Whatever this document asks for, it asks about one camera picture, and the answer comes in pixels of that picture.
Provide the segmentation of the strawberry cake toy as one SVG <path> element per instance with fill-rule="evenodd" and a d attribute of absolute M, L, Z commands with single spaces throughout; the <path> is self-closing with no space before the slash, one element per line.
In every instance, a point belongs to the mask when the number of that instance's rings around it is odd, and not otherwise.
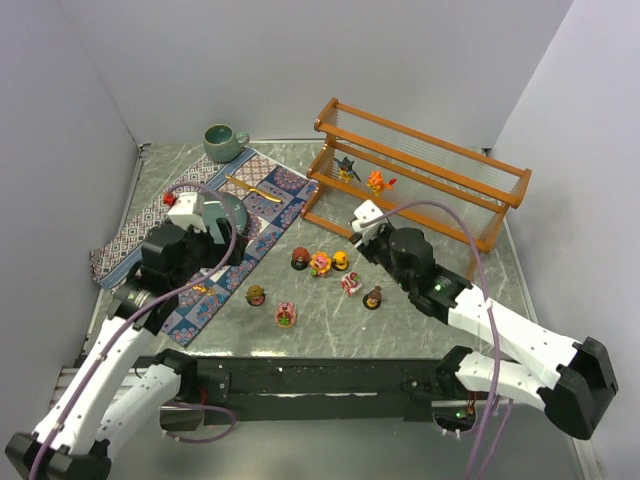
<path fill-rule="evenodd" d="M 341 277 L 341 287 L 349 297 L 358 293 L 362 286 L 361 277 L 355 271 L 348 272 Z"/>

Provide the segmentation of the orange fox figurine toy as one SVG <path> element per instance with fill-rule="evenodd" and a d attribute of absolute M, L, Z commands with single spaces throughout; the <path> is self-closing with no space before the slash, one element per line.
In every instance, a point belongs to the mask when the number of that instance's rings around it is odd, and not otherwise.
<path fill-rule="evenodd" d="M 366 185 L 375 196 L 379 196 L 385 190 L 392 190 L 396 181 L 396 178 L 385 180 L 382 171 L 375 170 L 369 174 Z"/>

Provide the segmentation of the pink sunflower pig toy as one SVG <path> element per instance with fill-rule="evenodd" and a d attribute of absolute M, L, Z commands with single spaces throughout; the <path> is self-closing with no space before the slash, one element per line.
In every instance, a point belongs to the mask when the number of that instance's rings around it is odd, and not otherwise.
<path fill-rule="evenodd" d="M 332 269 L 332 260 L 327 253 L 317 251 L 311 255 L 309 266 L 313 277 L 323 277 Z"/>

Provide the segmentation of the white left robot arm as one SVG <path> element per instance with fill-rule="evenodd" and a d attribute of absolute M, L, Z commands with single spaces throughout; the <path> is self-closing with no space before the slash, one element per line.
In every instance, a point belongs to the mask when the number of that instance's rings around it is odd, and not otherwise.
<path fill-rule="evenodd" d="M 198 399 L 194 358 L 168 350 L 123 397 L 116 395 L 142 349 L 161 330 L 179 296 L 203 268 L 238 265 L 245 239 L 220 219 L 209 228 L 171 221 L 151 230 L 141 258 L 116 290 L 99 336 L 56 405 L 30 433 L 16 433 L 5 454 L 24 479 L 104 479 L 117 448 L 167 402 Z"/>

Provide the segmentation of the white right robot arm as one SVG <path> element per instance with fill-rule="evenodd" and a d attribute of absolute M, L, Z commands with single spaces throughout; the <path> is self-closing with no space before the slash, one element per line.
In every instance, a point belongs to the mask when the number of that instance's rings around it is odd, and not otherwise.
<path fill-rule="evenodd" d="M 569 436 L 592 437 L 618 392 L 603 343 L 557 334 L 485 298 L 479 286 L 436 263 L 431 244 L 418 229 L 396 228 L 387 220 L 354 220 L 352 229 L 354 247 L 381 266 L 418 311 L 502 354 L 495 363 L 478 352 L 456 349 L 444 365 L 455 384 L 469 391 L 494 388 L 500 396 L 543 411 Z"/>

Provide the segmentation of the orange wooden two-tier shelf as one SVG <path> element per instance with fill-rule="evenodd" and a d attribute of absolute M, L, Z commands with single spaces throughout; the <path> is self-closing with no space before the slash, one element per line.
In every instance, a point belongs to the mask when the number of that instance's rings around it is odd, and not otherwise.
<path fill-rule="evenodd" d="M 524 200 L 531 170 L 511 166 L 483 152 L 455 145 L 418 130 L 331 99 L 314 122 L 324 144 L 307 170 L 316 184 L 304 219 L 342 236 L 346 221 L 314 213 L 322 197 L 372 200 L 381 209 L 398 208 L 401 216 L 449 238 L 475 243 L 490 252 L 507 212 Z M 361 181 L 339 179 L 334 159 L 348 157 Z M 381 170 L 396 178 L 392 190 L 375 196 L 366 182 Z"/>

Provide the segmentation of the gold fork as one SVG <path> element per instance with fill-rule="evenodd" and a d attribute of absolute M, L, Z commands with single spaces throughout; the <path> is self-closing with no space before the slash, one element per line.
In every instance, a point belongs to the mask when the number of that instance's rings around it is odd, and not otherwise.
<path fill-rule="evenodd" d="M 207 286 L 205 284 L 193 285 L 192 289 L 194 291 L 197 291 L 200 294 L 206 295 L 206 296 L 211 296 L 211 295 L 214 295 L 216 293 L 214 286 Z"/>

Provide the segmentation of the brown-haired bun figurine toy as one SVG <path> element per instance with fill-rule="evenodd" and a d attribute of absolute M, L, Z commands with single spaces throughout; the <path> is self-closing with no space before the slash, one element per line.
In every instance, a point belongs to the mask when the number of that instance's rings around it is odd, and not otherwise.
<path fill-rule="evenodd" d="M 375 286 L 371 291 L 363 296 L 363 306 L 368 310 L 376 310 L 380 307 L 382 302 L 381 287 Z"/>

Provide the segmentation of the teal ceramic plate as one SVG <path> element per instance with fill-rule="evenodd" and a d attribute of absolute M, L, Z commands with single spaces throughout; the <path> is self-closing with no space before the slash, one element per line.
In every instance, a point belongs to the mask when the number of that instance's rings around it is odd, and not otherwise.
<path fill-rule="evenodd" d="M 223 205 L 213 195 L 204 193 L 202 218 L 209 228 L 209 233 L 217 243 L 221 243 L 223 236 L 216 221 L 219 218 L 226 218 L 229 222 L 234 220 L 237 233 L 245 236 L 249 230 L 250 220 L 244 203 L 238 197 L 228 192 L 219 192 L 219 194 L 223 197 L 224 204 L 231 209 L 232 214 L 229 215 L 223 208 Z"/>

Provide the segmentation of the olive-hat figurine toy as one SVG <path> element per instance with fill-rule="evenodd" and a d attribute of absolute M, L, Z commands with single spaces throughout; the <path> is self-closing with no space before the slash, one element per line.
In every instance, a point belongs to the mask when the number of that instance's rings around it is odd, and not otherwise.
<path fill-rule="evenodd" d="M 265 290 L 259 285 L 251 285 L 246 292 L 245 298 L 249 305 L 260 306 L 266 299 Z"/>

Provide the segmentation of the gold butter knife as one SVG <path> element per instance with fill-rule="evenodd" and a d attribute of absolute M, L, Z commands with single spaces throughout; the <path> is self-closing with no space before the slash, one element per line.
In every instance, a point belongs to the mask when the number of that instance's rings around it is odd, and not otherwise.
<path fill-rule="evenodd" d="M 282 199 L 281 198 L 279 198 L 277 196 L 274 196 L 274 195 L 271 195 L 271 194 L 267 193 L 266 191 L 260 190 L 259 188 L 255 187 L 255 186 L 252 186 L 252 185 L 250 185 L 250 184 L 248 184 L 248 183 L 246 183 L 246 182 L 244 182 L 242 180 L 239 180 L 239 179 L 237 179 L 237 178 L 235 178 L 233 176 L 225 175 L 225 179 L 228 182 L 230 182 L 230 183 L 232 183 L 232 184 L 234 184 L 234 185 L 236 185 L 236 186 L 238 186 L 240 188 L 243 188 L 243 189 L 247 190 L 249 193 L 255 193 L 255 194 L 257 194 L 257 195 L 259 195 L 259 196 L 261 196 L 261 197 L 263 197 L 263 198 L 265 198 L 265 199 L 267 199 L 267 200 L 269 200 L 271 202 L 274 202 L 274 203 L 282 203 Z"/>

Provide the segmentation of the red-haired figurine toy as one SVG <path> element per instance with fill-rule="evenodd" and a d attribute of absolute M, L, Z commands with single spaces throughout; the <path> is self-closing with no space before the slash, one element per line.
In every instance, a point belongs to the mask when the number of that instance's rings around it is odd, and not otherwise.
<path fill-rule="evenodd" d="M 309 265 L 310 258 L 311 256 L 306 248 L 296 247 L 292 252 L 290 265 L 297 271 L 305 270 Z"/>

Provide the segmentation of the green ceramic mug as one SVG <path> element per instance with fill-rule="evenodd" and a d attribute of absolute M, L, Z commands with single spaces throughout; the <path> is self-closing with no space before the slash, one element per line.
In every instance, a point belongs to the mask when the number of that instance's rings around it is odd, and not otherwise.
<path fill-rule="evenodd" d="M 216 124 L 205 131 L 203 148 L 212 162 L 226 164 L 240 155 L 249 141 L 248 133 L 236 132 L 228 125 Z"/>

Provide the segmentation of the pink bear clover toy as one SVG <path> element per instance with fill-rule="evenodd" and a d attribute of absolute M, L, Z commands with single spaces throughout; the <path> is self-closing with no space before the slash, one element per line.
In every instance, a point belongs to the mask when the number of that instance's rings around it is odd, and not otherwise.
<path fill-rule="evenodd" d="M 290 328 L 296 324 L 297 312 L 295 305 L 291 302 L 281 302 L 278 304 L 275 313 L 275 322 L 281 328 Z"/>

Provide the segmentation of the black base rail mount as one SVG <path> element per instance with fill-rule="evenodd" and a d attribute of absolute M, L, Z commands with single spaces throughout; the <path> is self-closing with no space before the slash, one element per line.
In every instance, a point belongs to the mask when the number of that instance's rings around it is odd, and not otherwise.
<path fill-rule="evenodd" d="M 242 421 L 402 418 L 428 422 L 438 401 L 498 396 L 542 410 L 545 386 L 524 367 L 457 347 L 442 360 L 192 357 L 165 350 L 142 358 L 144 376 L 117 394 L 129 367 L 97 374 L 71 418 L 89 440 L 128 435 L 170 401 L 209 407 L 208 424 L 228 409 Z"/>

